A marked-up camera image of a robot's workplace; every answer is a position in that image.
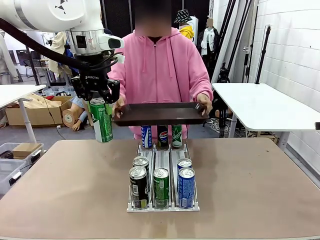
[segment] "pink zip-up hoodie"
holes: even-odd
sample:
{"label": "pink zip-up hoodie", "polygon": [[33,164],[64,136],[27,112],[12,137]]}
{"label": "pink zip-up hoodie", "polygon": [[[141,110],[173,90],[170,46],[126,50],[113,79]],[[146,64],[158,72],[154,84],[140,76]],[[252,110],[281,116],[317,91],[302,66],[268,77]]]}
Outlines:
{"label": "pink zip-up hoodie", "polygon": [[[120,81],[126,104],[196,102],[201,93],[213,100],[206,66],[196,46],[178,29],[172,28],[171,36],[156,44],[135,32],[123,39],[124,48],[117,51],[124,53],[124,64],[112,66],[108,76]],[[141,139],[141,127],[130,129],[135,139]],[[172,138],[171,126],[168,135]],[[185,125],[182,137],[188,137]],[[152,138],[157,139],[156,126],[152,126]]]}

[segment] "person's hand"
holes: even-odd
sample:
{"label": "person's hand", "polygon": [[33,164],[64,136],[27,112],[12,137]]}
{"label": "person's hand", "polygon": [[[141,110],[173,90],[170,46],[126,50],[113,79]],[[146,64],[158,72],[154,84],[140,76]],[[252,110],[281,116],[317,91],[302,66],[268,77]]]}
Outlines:
{"label": "person's hand", "polygon": [[203,105],[206,106],[206,111],[203,111],[202,112],[202,116],[207,113],[209,114],[212,110],[212,102],[210,101],[209,97],[204,94],[204,93],[200,93],[198,94],[198,96],[196,97],[196,100],[198,103],[201,103]]}
{"label": "person's hand", "polygon": [[112,107],[112,115],[115,115],[115,109],[121,108],[125,105],[125,98],[123,96],[120,96],[118,101],[116,101]]}
{"label": "person's hand", "polygon": [[73,130],[74,132],[79,131],[79,129],[80,129],[80,124],[81,124],[81,121],[78,120],[78,121],[72,126],[72,130]]}

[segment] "can rack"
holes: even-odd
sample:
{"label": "can rack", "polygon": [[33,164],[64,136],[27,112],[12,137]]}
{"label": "can rack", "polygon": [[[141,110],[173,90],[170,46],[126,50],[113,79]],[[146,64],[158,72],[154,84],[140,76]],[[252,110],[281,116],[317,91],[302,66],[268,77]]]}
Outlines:
{"label": "can rack", "polygon": [[[196,178],[194,179],[194,195],[193,195],[193,207],[191,208],[180,208],[179,204],[179,193],[177,191],[177,179],[178,170],[177,162],[181,158],[190,158],[188,145],[184,144],[181,149],[174,149],[169,144],[168,149],[157,149],[156,145],[153,145],[152,149],[145,149],[140,144],[137,149],[137,157],[143,156],[149,160],[149,171],[150,177],[148,179],[150,183],[149,192],[149,204],[147,208],[137,209],[133,203],[131,187],[128,188],[128,213],[145,213],[145,212],[194,212],[200,211],[198,203],[197,185]],[[154,196],[154,171],[156,168],[165,168],[169,171],[169,188],[170,196],[168,208],[159,209],[155,207],[155,196]]]}

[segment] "yellow shirt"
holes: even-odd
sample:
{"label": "yellow shirt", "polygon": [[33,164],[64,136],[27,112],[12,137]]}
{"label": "yellow shirt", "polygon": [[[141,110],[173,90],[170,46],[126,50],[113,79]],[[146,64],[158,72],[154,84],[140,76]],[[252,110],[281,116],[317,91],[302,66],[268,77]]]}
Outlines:
{"label": "yellow shirt", "polygon": [[184,28],[180,29],[179,32],[187,37],[188,39],[191,39],[195,36],[194,31],[192,30],[192,26],[185,26]]}

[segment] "black tray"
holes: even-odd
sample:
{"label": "black tray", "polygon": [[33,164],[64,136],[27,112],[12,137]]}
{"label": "black tray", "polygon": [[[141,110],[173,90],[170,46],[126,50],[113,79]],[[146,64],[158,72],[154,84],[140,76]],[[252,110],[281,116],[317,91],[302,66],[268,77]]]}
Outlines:
{"label": "black tray", "polygon": [[202,116],[206,109],[196,102],[127,104],[115,109],[114,123],[120,127],[203,124],[209,118],[207,113]]}

